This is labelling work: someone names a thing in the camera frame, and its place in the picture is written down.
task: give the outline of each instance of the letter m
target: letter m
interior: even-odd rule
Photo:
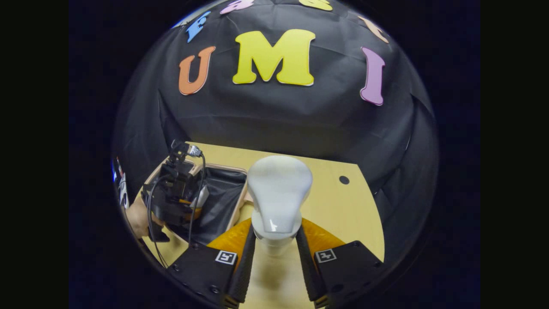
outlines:
[[[240,43],[240,55],[233,83],[249,84],[255,81],[256,74],[251,71],[252,60],[263,81],[269,81],[282,60],[282,70],[276,75],[279,82],[311,86],[315,78],[309,74],[309,45],[314,38],[315,34],[311,31],[291,29],[271,46],[259,31],[237,36],[234,40]]]

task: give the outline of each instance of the black cable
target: black cable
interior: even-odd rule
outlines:
[[[191,213],[191,222],[189,223],[189,246],[191,246],[191,231],[193,229],[194,211],[197,209],[198,198],[200,197],[200,192],[202,192],[202,185],[204,183],[204,177],[206,176],[206,157],[204,157],[203,153],[201,153],[200,156],[202,157],[202,177],[200,177],[200,184],[198,185],[197,202],[194,204],[193,212]]]
[[[160,250],[158,250],[158,245],[156,244],[156,239],[154,239],[154,233],[153,233],[153,216],[150,209],[150,201],[153,199],[154,189],[156,189],[156,185],[159,184],[164,178],[168,177],[169,175],[164,175],[160,177],[153,185],[153,188],[150,191],[149,198],[147,199],[147,219],[149,221],[149,232],[150,232],[150,238],[154,243],[154,247],[156,248],[156,252],[158,254],[158,259],[160,261],[160,264],[162,264],[163,267],[168,268],[168,263],[166,263],[166,260],[160,254]]]

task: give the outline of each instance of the person's arm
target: person's arm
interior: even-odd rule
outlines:
[[[141,195],[136,198],[132,205],[126,209],[126,218],[130,223],[133,233],[139,239],[149,235],[149,220],[147,218],[147,207],[141,198]],[[164,222],[152,214],[154,222],[164,225]]]

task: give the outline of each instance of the blue letter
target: blue letter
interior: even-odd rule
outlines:
[[[192,25],[187,28],[187,32],[189,33],[189,39],[187,40],[187,43],[190,42],[195,35],[197,35],[202,30],[202,25],[206,23],[206,16],[210,15],[210,11],[207,11],[206,13],[202,14]]]

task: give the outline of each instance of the foam letter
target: foam letter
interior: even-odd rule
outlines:
[[[192,25],[189,26],[189,28],[187,28],[187,32],[189,33],[187,43],[190,42],[194,36],[202,30],[202,25],[206,23],[206,16],[208,15],[210,15],[210,11],[202,14],[202,16],[200,16]]]
[[[366,84],[360,90],[360,97],[363,100],[372,102],[375,105],[383,105],[381,96],[382,68],[385,61],[376,53],[366,47],[361,47],[366,56]]]
[[[311,8],[317,8],[325,11],[331,11],[332,7],[326,0],[299,0],[299,3]]]
[[[234,10],[245,9],[251,7],[252,4],[254,4],[254,0],[238,0],[227,5],[226,8],[221,10],[220,14],[227,14]]]
[[[215,50],[215,46],[207,47],[198,53],[200,57],[200,67],[198,69],[198,77],[194,82],[189,81],[189,70],[194,56],[185,58],[179,64],[179,92],[183,95],[190,95],[198,92],[204,86],[208,78],[208,68],[210,66],[210,55]]]
[[[309,45],[315,37],[311,31],[291,29],[271,46],[259,31],[237,36],[234,40],[240,43],[240,54],[233,83],[249,84],[255,81],[256,74],[251,71],[252,60],[263,81],[269,81],[282,60],[282,70],[276,75],[279,82],[311,86],[315,79],[309,73]]]
[[[358,18],[362,19],[365,23],[366,23],[366,26],[368,27],[368,29],[370,29],[370,31],[376,36],[376,37],[379,37],[383,42],[389,44],[389,41],[387,41],[386,38],[384,38],[382,35],[381,35],[381,29],[378,28],[376,25],[374,25],[371,21],[367,20],[366,18],[364,17],[360,17],[360,16],[357,16]]]

